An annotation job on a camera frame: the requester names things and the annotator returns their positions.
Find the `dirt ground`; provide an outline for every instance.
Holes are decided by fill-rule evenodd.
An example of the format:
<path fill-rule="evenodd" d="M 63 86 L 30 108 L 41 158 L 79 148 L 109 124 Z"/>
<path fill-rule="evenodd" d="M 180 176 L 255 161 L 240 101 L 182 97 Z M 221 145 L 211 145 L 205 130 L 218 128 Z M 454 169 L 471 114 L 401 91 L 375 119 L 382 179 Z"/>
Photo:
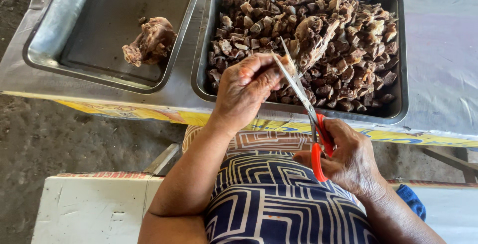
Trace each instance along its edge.
<path fill-rule="evenodd" d="M 29 0 L 0 0 L 0 58 Z M 46 177 L 64 172 L 141 171 L 185 125 L 89 115 L 49 100 L 0 95 L 0 243 L 30 243 Z M 463 182 L 461 171 L 419 147 L 374 143 L 387 179 Z"/>

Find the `empty metal tray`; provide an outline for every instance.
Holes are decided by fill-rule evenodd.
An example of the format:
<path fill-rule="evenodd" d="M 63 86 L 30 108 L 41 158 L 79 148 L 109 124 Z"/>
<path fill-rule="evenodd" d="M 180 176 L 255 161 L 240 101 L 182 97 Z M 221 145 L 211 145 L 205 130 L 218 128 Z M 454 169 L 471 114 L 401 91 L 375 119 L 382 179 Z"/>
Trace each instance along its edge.
<path fill-rule="evenodd" d="M 399 64 L 392 69 L 397 73 L 395 84 L 388 90 L 396 99 L 390 104 L 384 105 L 381 111 L 374 113 L 375 115 L 367 115 L 360 113 L 348 113 L 332 109 L 316 108 L 316 111 L 333 118 L 349 119 L 355 121 L 369 122 L 375 124 L 392 125 L 401 121 L 408 112 L 408 83 L 407 83 L 407 58 L 405 45 L 405 21 L 403 13 L 403 0 L 367 0 L 372 4 L 381 3 L 385 10 L 395 12 L 398 21 L 397 43 L 399 44 L 398 58 Z M 209 83 L 206 76 L 207 52 L 210 51 L 210 42 L 214 40 L 216 27 L 219 27 L 219 9 L 222 0 L 206 0 L 201 27 L 205 27 L 199 34 L 199 41 L 194 58 L 193 73 L 191 76 L 191 84 L 195 93 L 206 101 L 215 102 L 217 96 L 209 89 Z M 303 106 L 265 102 L 262 109 L 283 111 L 290 113 L 303 113 Z"/>
<path fill-rule="evenodd" d="M 141 94 L 164 87 L 176 60 L 190 0 L 51 0 L 25 47 L 23 59 L 37 69 Z M 162 16 L 178 37 L 160 64 L 135 67 L 121 47 L 141 33 L 141 17 Z"/>

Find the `fingernail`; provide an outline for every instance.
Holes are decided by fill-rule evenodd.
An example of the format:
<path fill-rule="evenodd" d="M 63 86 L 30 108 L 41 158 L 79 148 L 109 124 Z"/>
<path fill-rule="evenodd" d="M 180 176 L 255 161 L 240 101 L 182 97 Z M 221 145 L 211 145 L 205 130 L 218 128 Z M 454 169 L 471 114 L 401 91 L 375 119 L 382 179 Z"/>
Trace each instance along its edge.
<path fill-rule="evenodd" d="M 299 163 L 299 164 L 302 164 L 302 161 L 303 161 L 303 160 L 302 160 L 302 156 L 300 156 L 300 155 L 296 155 L 296 156 L 292 157 L 292 160 L 293 160 L 294 162 Z"/>

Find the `table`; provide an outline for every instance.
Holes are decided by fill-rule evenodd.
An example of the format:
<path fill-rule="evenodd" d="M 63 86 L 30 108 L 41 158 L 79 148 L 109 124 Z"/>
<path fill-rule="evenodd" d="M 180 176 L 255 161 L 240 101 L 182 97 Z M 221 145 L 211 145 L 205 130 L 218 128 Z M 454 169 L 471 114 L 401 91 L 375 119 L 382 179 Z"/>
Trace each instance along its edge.
<path fill-rule="evenodd" d="M 55 100 L 86 113 L 204 125 L 214 103 L 191 88 L 191 68 L 205 0 L 190 3 L 184 40 L 166 86 L 140 95 L 34 69 L 21 51 L 49 0 L 32 0 L 0 63 L 4 94 Z M 395 125 L 345 120 L 372 140 L 478 147 L 477 0 L 404 0 L 409 112 Z M 261 109 L 245 129 L 309 134 L 304 114 Z"/>

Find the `forearm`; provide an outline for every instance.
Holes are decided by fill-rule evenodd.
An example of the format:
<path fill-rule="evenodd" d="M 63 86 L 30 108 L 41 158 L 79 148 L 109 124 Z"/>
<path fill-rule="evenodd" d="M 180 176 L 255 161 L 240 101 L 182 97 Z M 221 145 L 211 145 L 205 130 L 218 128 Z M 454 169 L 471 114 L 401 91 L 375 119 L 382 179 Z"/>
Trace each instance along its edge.
<path fill-rule="evenodd" d="M 207 206 L 228 144 L 234 136 L 208 122 L 164 178 L 149 212 L 158 216 L 198 215 Z"/>
<path fill-rule="evenodd" d="M 359 197 L 375 235 L 384 243 L 445 243 L 397 195 L 382 177 L 367 195 Z"/>

